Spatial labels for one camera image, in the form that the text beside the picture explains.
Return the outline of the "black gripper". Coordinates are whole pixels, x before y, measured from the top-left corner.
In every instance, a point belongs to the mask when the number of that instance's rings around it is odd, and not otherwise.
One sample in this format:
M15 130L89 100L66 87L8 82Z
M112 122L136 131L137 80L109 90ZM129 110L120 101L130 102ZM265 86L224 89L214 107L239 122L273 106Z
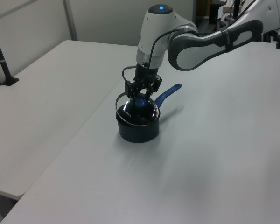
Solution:
M151 69L147 67L142 67L137 64L135 68L134 82L125 81L125 94L130 99L130 103L134 106L136 98L140 92L140 82L145 84L145 98L150 98L150 96L157 92L161 83L162 78L157 75L158 68Z

